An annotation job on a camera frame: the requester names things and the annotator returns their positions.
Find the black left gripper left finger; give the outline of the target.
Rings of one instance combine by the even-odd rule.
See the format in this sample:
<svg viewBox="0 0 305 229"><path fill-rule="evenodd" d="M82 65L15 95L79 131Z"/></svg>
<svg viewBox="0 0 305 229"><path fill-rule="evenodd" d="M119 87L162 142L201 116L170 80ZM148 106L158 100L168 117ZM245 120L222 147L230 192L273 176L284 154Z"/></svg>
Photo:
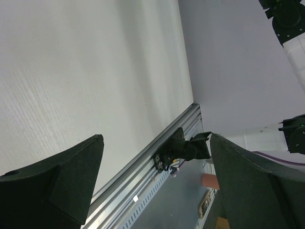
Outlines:
<svg viewBox="0 0 305 229"><path fill-rule="evenodd" d="M102 135L0 177L2 229L79 229L87 220Z"/></svg>

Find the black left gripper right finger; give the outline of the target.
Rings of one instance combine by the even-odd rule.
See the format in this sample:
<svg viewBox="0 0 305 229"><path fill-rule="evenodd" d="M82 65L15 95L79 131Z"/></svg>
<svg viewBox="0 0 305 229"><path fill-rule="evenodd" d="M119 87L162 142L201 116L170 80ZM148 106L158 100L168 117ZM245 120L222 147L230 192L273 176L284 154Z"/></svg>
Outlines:
<svg viewBox="0 0 305 229"><path fill-rule="evenodd" d="M211 154L232 229L303 229L305 174L212 134Z"/></svg>

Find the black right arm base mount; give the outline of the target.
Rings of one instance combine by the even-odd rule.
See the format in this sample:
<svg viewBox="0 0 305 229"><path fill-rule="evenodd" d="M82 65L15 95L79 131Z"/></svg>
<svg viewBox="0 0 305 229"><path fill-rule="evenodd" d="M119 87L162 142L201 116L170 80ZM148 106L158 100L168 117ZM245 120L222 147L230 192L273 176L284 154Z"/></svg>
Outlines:
<svg viewBox="0 0 305 229"><path fill-rule="evenodd" d="M177 159L190 161L211 158L207 146L211 134L211 132L198 133L190 140L185 140L183 128L179 127L152 157L158 173L169 170L170 165Z"/></svg>

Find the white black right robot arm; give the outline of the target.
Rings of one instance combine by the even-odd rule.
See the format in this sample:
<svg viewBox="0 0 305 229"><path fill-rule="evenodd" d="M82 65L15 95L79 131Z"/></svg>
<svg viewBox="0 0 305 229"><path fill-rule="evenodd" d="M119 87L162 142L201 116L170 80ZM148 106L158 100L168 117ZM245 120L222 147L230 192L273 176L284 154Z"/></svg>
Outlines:
<svg viewBox="0 0 305 229"><path fill-rule="evenodd" d="M291 64L301 88L305 87L305 6L299 0L261 0L266 17ZM242 146L249 151L305 153L305 116L285 119L266 130L248 130Z"/></svg>

